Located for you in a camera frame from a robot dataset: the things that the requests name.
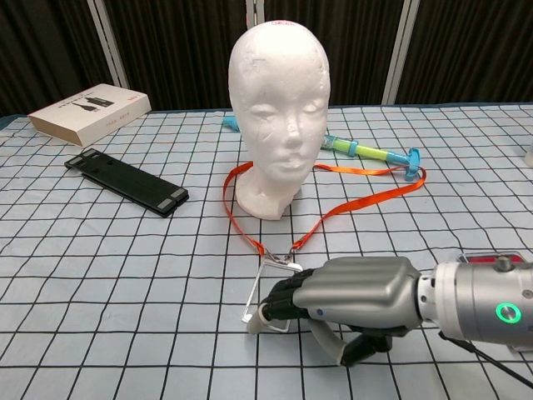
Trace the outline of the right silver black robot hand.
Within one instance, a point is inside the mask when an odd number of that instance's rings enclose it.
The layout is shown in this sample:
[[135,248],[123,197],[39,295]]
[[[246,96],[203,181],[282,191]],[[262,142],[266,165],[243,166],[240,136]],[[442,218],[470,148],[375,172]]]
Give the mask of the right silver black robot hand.
[[247,322],[258,334],[274,321],[306,319],[337,364],[351,367],[391,350],[422,323],[420,272],[406,257],[337,257],[276,283]]

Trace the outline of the white badge holder frame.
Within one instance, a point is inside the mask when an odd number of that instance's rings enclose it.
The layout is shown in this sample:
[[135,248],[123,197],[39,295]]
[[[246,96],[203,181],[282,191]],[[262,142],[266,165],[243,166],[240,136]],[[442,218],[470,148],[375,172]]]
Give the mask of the white badge holder frame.
[[267,321],[261,315],[262,306],[260,305],[261,299],[258,296],[258,289],[260,286],[260,281],[263,278],[263,271],[268,268],[283,269],[291,273],[303,271],[301,265],[291,262],[287,258],[281,259],[272,255],[262,256],[257,275],[253,281],[251,291],[249,292],[246,305],[241,315],[241,320],[246,324],[247,332],[250,334],[258,334],[264,330],[271,330],[277,333],[287,333],[291,326],[291,322],[289,320],[283,321],[273,319]]

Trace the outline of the white foam mannequin head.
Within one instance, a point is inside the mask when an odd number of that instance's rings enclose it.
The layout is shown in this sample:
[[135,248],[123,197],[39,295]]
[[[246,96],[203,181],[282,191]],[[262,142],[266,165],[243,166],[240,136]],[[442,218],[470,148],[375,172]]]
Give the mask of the white foam mannequin head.
[[252,161],[237,179],[237,202],[249,215],[278,220],[312,170],[326,134],[326,52],[296,22],[259,24],[232,49],[228,90]]

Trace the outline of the red ink pad case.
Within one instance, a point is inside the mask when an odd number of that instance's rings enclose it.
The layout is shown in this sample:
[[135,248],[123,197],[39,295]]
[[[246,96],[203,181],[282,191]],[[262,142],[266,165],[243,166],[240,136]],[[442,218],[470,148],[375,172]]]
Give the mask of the red ink pad case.
[[462,336],[533,353],[533,262],[518,252],[463,253],[458,262]]

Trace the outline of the green blue toy pen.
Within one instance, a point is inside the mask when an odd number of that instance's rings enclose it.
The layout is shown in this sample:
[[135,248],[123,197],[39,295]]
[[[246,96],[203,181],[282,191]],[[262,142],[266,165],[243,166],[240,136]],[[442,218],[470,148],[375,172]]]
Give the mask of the green blue toy pen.
[[389,163],[406,170],[405,180],[415,179],[420,168],[420,152],[411,148],[406,155],[362,146],[354,139],[326,134],[323,115],[241,115],[226,117],[224,123],[240,131],[252,160],[234,168],[229,179],[250,179],[274,186],[297,186],[303,183],[321,148],[353,158],[360,156]]

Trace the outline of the white checkered tablecloth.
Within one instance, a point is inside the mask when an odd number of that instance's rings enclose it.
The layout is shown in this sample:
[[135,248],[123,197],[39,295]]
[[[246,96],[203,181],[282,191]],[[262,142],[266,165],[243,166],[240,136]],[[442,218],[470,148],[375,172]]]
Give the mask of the white checkered tablecloth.
[[[0,400],[533,400],[533,390],[427,324],[351,369],[305,322],[247,334],[257,254],[232,229],[227,173],[248,159],[223,112],[154,112],[96,149],[185,187],[162,218],[65,162],[78,149],[0,119]],[[333,108],[327,130],[421,151],[425,186],[327,220],[296,253],[400,255],[422,271],[466,253],[533,261],[533,104]]]

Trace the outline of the black folding stand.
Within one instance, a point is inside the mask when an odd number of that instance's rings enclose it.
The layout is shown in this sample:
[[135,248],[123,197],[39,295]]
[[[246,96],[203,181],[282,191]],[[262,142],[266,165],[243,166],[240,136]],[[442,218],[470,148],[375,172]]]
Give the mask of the black folding stand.
[[161,217],[168,217],[189,198],[184,187],[126,164],[94,148],[64,163],[85,178]]

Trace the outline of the black folding screen partition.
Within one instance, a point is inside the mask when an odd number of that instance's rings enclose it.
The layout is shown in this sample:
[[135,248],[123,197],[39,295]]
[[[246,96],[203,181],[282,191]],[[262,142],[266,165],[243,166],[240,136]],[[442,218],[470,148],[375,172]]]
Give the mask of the black folding screen partition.
[[[225,108],[247,0],[103,0],[130,88],[156,110]],[[331,103],[379,104],[406,0],[263,0],[326,49]],[[0,117],[112,81],[94,0],[0,0]],[[533,0],[420,0],[398,104],[533,103]]]

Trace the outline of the white cardboard product box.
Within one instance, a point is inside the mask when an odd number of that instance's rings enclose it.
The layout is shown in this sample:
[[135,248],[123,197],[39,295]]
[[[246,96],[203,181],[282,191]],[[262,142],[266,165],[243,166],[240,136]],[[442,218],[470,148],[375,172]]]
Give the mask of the white cardboard product box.
[[145,93],[101,83],[28,118],[37,131],[85,148],[151,110]]

